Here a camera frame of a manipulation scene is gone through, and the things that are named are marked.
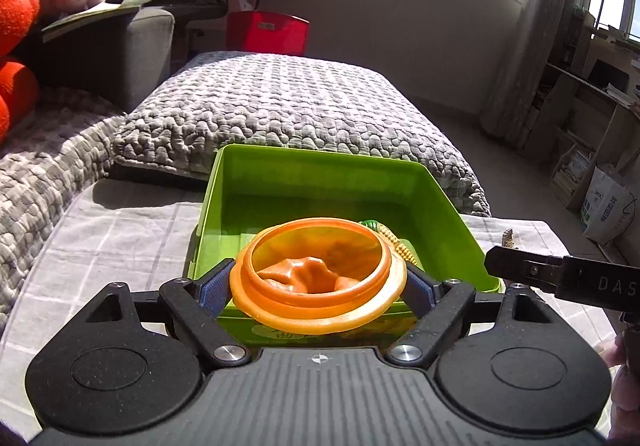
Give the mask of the person's right hand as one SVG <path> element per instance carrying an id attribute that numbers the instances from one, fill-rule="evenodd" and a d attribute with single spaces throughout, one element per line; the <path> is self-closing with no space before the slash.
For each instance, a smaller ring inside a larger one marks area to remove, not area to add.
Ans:
<path id="1" fill-rule="evenodd" d="M 611 392 L 611 429 L 608 439 L 620 445 L 639 444 L 639 379 L 627 366 L 621 334 L 601 346 L 601 359 L 608 368 L 617 367 Z"/>

